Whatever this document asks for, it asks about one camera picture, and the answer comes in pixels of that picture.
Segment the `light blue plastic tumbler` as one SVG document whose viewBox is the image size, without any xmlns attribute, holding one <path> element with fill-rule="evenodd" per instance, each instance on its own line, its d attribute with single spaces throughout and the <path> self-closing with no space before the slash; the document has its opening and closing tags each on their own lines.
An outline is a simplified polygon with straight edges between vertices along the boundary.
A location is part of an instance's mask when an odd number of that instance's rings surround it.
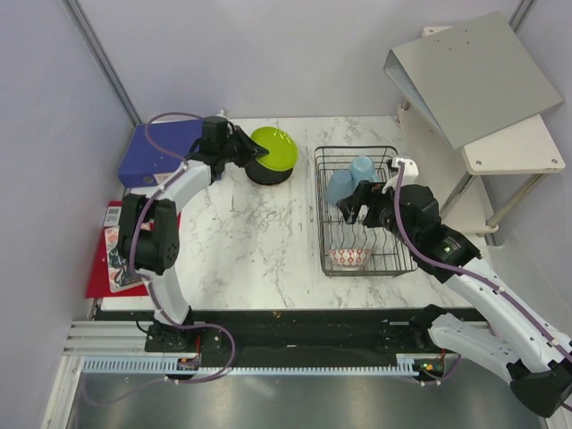
<svg viewBox="0 0 572 429">
<path fill-rule="evenodd" d="M 354 181 L 349 170 L 336 170 L 325 189 L 325 201 L 336 206 L 337 203 L 353 194 Z"/>
</svg>

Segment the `lime green plate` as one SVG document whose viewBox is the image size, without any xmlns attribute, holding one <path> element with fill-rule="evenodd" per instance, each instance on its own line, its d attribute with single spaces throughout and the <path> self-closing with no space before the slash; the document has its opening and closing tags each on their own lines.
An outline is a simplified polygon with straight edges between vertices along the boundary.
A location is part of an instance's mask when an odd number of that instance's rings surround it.
<svg viewBox="0 0 572 429">
<path fill-rule="evenodd" d="M 257 159 L 265 168 L 274 172 L 286 172 L 298 161 L 298 148 L 292 137 L 275 127 L 260 127 L 250 137 L 268 154 Z"/>
</svg>

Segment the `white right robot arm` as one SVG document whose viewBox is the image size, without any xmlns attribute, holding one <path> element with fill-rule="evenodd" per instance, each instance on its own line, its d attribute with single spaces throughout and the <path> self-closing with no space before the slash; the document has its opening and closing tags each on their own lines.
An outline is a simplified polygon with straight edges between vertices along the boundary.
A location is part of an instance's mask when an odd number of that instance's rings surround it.
<svg viewBox="0 0 572 429">
<path fill-rule="evenodd" d="M 365 227 L 390 232 L 409 248 L 419 268 L 470 302 L 491 327 L 481 331 L 429 305 L 410 321 L 408 337 L 415 349 L 436 346 L 477 363 L 538 416 L 571 408 L 570 337 L 520 299 L 467 237 L 442 223 L 432 191 L 416 184 L 386 190 L 363 181 L 336 206 L 347 224 L 355 223 L 365 206 Z"/>
</svg>

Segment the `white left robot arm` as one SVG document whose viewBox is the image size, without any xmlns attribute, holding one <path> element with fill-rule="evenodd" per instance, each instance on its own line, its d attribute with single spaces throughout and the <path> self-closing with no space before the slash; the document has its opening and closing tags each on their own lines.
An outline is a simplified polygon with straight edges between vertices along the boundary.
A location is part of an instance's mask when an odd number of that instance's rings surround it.
<svg viewBox="0 0 572 429">
<path fill-rule="evenodd" d="M 178 216 L 222 175 L 225 165 L 244 168 L 267 156 L 269 150 L 222 116 L 202 120 L 201 135 L 185 156 L 159 146 L 150 123 L 144 133 L 153 148 L 180 165 L 150 194 L 130 193 L 123 198 L 117 247 L 133 274 L 144 281 L 155 306 L 154 319 L 166 327 L 165 341 L 177 351 L 186 351 L 195 344 L 197 327 L 175 271 L 180 251 Z"/>
</svg>

